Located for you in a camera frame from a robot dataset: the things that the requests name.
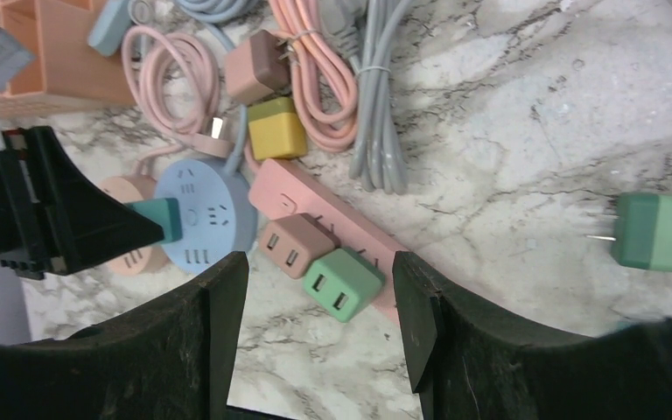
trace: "white marble surface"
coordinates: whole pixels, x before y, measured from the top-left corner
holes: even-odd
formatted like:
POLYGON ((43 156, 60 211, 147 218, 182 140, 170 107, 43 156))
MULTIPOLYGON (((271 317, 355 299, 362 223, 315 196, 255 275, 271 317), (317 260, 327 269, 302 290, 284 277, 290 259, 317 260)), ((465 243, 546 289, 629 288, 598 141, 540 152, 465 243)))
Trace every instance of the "white marble surface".
MULTIPOLYGON (((161 4, 165 28, 210 39, 170 10, 161 4)), ((273 25, 266 7, 228 32, 261 25, 273 25)), ((312 152, 302 159, 311 174, 448 277, 525 317, 590 335, 623 318, 672 317, 672 275, 621 268, 585 239, 609 232, 588 213, 618 193, 672 192, 667 2, 416 0, 393 75, 410 194, 362 191, 347 178, 348 153, 312 152)), ((170 92, 184 102, 185 89, 174 81, 170 92)), ((96 182, 163 142, 135 110, 41 122, 96 182)), ((250 260, 231 403, 294 418, 420 417, 395 325, 372 309, 341 325, 299 282, 257 252, 250 260)), ((66 337, 189 278, 97 268, 25 281, 33 334, 66 337)))

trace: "pink power strip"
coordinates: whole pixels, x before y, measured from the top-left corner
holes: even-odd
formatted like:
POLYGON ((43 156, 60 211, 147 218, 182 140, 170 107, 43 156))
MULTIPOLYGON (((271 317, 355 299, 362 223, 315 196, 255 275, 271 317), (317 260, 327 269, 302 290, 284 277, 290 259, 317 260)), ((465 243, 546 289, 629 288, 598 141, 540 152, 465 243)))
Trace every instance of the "pink power strip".
POLYGON ((374 264, 385 274, 385 286, 372 305, 398 324, 392 270, 396 252, 407 250, 403 245, 290 161, 266 160, 248 198, 270 220, 309 214, 330 229, 342 247, 358 251, 374 264))

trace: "yellow cube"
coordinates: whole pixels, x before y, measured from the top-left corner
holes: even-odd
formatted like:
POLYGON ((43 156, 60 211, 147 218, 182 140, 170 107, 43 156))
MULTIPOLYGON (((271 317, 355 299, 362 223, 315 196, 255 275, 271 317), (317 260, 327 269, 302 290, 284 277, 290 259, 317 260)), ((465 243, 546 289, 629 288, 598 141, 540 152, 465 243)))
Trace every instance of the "yellow cube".
POLYGON ((293 159, 308 152, 305 127, 292 98, 276 98, 249 108, 248 132, 256 160, 293 159))

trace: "teal cube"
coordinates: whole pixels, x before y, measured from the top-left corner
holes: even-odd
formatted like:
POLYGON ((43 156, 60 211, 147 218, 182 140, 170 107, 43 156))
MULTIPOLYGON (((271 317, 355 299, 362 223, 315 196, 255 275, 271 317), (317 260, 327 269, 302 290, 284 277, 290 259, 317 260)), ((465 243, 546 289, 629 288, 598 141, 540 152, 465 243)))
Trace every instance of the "teal cube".
POLYGON ((181 216, 179 215, 179 201, 177 199, 146 199, 126 205, 132 211, 143 217, 155 221, 164 229, 164 239, 157 242, 176 242, 181 239, 181 216))
POLYGON ((380 293, 385 275, 350 248, 339 248, 315 260, 303 287, 341 322, 367 307, 380 293))

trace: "blue round object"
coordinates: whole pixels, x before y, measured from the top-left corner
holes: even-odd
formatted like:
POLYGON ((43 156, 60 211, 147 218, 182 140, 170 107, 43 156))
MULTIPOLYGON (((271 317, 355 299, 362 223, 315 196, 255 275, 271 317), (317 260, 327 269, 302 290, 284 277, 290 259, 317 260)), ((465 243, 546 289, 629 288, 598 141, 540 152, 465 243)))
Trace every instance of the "blue round object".
POLYGON ((248 252, 258 215, 249 203, 249 183, 228 175, 216 159, 180 160, 164 172, 155 198, 177 199, 182 238, 164 251, 182 270, 199 274, 232 251, 248 252))

